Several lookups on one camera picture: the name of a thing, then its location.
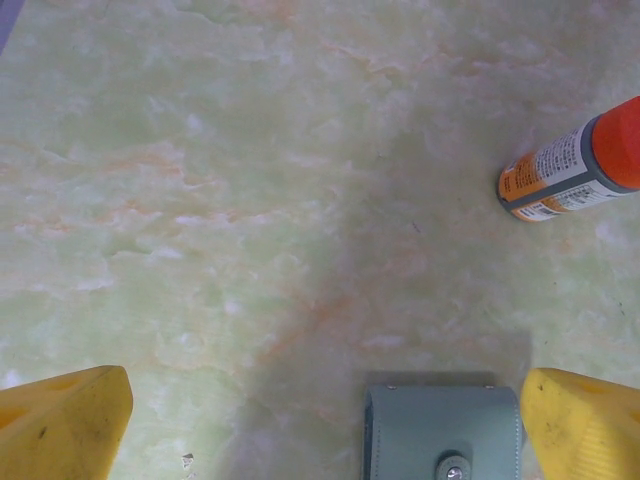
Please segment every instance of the metal rivet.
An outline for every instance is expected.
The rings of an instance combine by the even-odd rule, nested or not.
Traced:
[[[448,480],[462,480],[462,469],[459,467],[451,467],[447,472]]]

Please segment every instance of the marble floor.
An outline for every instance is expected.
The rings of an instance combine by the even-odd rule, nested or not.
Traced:
[[[125,366],[140,480],[356,480],[372,376],[640,387],[640,198],[495,197],[638,95],[638,31],[638,0],[27,0],[0,387]]]

